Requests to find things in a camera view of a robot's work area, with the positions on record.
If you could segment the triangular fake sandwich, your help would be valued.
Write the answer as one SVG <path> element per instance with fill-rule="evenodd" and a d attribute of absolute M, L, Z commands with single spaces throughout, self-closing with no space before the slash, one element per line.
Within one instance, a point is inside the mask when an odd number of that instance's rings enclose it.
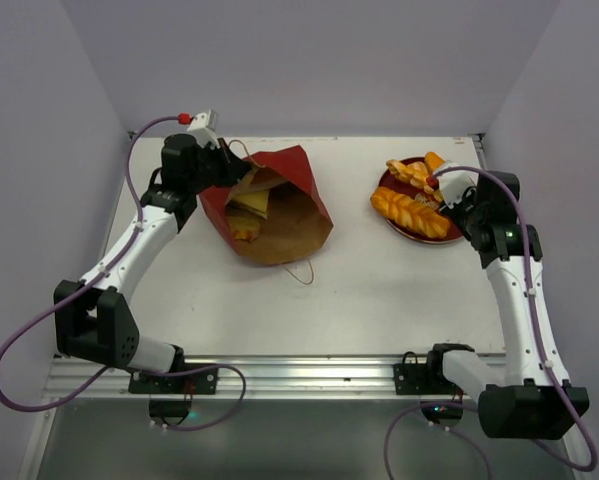
<path fill-rule="evenodd" d="M 256 217 L 267 220 L 270 190 L 259 190 L 235 194 L 227 203 L 231 210 L 248 212 Z"/>

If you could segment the long orange bread loaf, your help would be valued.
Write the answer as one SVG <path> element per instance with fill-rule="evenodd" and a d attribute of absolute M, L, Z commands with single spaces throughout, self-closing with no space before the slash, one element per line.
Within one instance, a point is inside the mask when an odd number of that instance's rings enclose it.
<path fill-rule="evenodd" d="M 424 156 L 424 164 L 430 174 L 433 174 L 434 171 L 440 168 L 444 163 L 445 160 L 435 152 L 427 152 Z"/>

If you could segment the fake bread slice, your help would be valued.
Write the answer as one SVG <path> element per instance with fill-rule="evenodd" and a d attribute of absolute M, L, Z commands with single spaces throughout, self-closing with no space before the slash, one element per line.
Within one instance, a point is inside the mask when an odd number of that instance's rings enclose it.
<path fill-rule="evenodd" d="M 424 177 L 423 175 L 413 174 L 405 165 L 403 162 L 397 160 L 386 162 L 388 171 L 396 180 L 430 193 L 432 189 L 427 182 L 429 175 Z"/>

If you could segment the red paper bag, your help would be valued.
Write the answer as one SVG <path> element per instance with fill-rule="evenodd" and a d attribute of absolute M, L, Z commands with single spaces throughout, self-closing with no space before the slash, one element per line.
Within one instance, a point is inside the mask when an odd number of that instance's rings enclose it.
<path fill-rule="evenodd" d="M 211 187 L 200 195 L 204 213 L 227 246 L 239 257 L 258 266 L 279 267 L 306 260 L 325 244 L 333 221 L 318 192 L 308 155 L 295 145 L 245 157 L 253 170 L 236 186 Z M 270 190 L 268 219 L 231 210 L 235 195 Z M 236 225 L 258 225 L 252 243 L 235 241 Z"/>

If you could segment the fake croissant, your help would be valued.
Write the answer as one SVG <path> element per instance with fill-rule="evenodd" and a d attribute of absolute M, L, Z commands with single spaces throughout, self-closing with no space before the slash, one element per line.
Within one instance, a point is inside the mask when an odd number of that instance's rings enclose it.
<path fill-rule="evenodd" d="M 423 175 L 424 177 L 429 175 L 429 171 L 422 161 L 408 163 L 405 167 L 407 167 L 413 174 Z"/>

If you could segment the braided fake bread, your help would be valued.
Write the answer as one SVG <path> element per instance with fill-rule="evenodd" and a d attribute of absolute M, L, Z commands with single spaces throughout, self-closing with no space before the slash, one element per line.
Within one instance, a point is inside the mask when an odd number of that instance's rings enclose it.
<path fill-rule="evenodd" d="M 444 239 L 450 230 L 450 221 L 431 207 L 386 187 L 378 187 L 370 203 L 387 220 L 427 239 Z"/>

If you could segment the small fake toast piece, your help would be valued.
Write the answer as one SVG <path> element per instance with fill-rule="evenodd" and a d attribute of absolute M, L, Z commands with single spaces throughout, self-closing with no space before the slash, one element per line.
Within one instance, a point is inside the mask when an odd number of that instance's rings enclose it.
<path fill-rule="evenodd" d="M 235 241 L 252 243 L 259 237 L 260 227 L 258 225 L 236 225 L 231 229 Z"/>

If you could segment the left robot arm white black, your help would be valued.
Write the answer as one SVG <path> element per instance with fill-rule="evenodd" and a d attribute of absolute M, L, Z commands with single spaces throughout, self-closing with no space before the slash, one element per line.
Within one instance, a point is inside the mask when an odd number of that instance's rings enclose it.
<path fill-rule="evenodd" d="M 237 185 L 252 169 L 226 141 L 210 133 L 175 134 L 161 149 L 130 225 L 104 258 L 78 281 L 54 291 L 59 352 L 129 372 L 150 372 L 164 392 L 187 379 L 182 350 L 143 336 L 130 300 L 161 251 L 178 235 L 211 187 Z"/>

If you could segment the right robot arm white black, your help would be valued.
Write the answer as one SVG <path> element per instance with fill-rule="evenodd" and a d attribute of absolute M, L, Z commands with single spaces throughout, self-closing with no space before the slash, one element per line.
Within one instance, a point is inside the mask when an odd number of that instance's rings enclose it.
<path fill-rule="evenodd" d="M 572 384 L 557 351 L 543 294 L 538 233 L 521 213 L 520 184 L 509 173 L 471 167 L 437 169 L 449 216 L 478 253 L 494 292 L 506 348 L 505 371 L 488 366 L 469 346 L 436 344 L 427 354 L 430 389 L 457 386 L 477 405 L 489 438 L 558 440 L 581 419 L 590 401 Z"/>

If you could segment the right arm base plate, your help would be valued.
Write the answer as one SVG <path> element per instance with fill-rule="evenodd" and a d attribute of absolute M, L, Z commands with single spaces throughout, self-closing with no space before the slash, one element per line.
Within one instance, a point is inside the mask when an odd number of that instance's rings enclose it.
<path fill-rule="evenodd" d="M 450 351 L 474 352 L 463 344 L 435 344 L 420 361 L 412 351 L 406 352 L 400 363 L 393 365 L 397 395 L 450 395 L 460 388 L 442 375 L 443 356 Z"/>

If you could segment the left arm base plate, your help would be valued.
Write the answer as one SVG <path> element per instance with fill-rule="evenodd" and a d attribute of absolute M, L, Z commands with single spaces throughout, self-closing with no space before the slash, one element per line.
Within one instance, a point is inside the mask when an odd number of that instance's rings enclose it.
<path fill-rule="evenodd" d="M 194 374 L 166 376 L 134 373 L 129 382 L 128 392 L 135 395 L 214 395 L 219 379 L 218 368 L 214 364 L 189 364 L 184 371 L 195 370 Z"/>

